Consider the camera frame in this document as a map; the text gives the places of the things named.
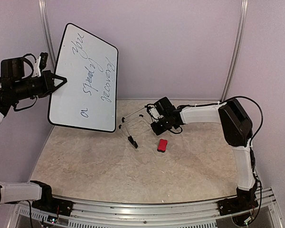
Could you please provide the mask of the red black whiteboard eraser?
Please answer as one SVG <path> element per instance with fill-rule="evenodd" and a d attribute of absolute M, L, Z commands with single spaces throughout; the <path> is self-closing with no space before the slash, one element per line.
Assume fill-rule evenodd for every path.
<path fill-rule="evenodd" d="M 158 152 L 166 152 L 166 147 L 167 147 L 167 144 L 168 144 L 168 141 L 165 140 L 165 139 L 160 139 L 159 140 L 159 144 L 158 144 L 158 147 L 157 147 L 157 151 Z"/>

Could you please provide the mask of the white whiteboard black frame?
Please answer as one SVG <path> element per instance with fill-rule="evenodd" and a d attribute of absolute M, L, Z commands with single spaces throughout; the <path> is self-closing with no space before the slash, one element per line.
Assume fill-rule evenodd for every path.
<path fill-rule="evenodd" d="M 50 96 L 52 125 L 113 133 L 116 130 L 118 49 L 68 23 L 60 43 L 55 74 L 67 79 Z"/>

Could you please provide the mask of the black wire easel stand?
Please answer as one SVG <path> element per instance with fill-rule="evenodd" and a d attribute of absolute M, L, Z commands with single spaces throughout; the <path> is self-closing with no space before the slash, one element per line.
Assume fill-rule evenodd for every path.
<path fill-rule="evenodd" d="M 145 127 L 151 129 L 152 118 L 148 117 L 148 108 L 148 105 L 144 105 L 134 112 L 123 114 L 121 122 L 118 125 L 118 130 L 121 131 L 134 149 L 139 148 L 136 138 L 140 134 L 140 131 L 143 131 Z"/>

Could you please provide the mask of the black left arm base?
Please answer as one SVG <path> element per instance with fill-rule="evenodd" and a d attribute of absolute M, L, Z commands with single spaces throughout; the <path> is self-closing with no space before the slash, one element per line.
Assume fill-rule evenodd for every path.
<path fill-rule="evenodd" d="M 54 198 L 52 195 L 52 188 L 45 183 L 37 180 L 31 180 L 31 183 L 35 183 L 42 188 L 41 199 L 34 200 L 32 207 L 49 213 L 53 213 L 63 216 L 70 216 L 74 202 L 65 199 Z"/>

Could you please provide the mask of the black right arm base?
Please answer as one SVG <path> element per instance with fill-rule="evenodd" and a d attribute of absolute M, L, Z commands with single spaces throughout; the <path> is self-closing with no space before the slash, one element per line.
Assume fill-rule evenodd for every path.
<path fill-rule="evenodd" d="M 224 216 L 259 207 L 256 197 L 258 186 L 261 186 L 261 181 L 257 179 L 253 187 L 248 191 L 237 188 L 235 197 L 219 200 L 217 202 L 219 214 Z"/>

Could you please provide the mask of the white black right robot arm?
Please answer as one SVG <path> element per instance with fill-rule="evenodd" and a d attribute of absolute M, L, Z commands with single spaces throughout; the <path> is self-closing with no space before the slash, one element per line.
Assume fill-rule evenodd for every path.
<path fill-rule="evenodd" d="M 156 135 L 165 131 L 174 133 L 185 124 L 217 123 L 223 130 L 225 141 L 231 146 L 236 159 L 238 184 L 242 191 L 256 187 L 255 162 L 252 156 L 253 123 L 238 98 L 212 104 L 179 105 L 175 107 L 167 97 L 146 105 L 154 120 L 151 128 Z"/>

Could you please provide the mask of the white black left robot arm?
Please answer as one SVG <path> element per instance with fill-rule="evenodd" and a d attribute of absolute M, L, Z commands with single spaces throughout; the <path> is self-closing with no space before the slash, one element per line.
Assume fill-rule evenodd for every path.
<path fill-rule="evenodd" d="M 59 207 L 48 184 L 30 179 L 50 131 L 46 108 L 35 103 L 67 82 L 47 69 L 47 58 L 42 52 L 32 60 L 23 55 L 0 64 L 0 205 L 25 201 L 46 211 Z"/>

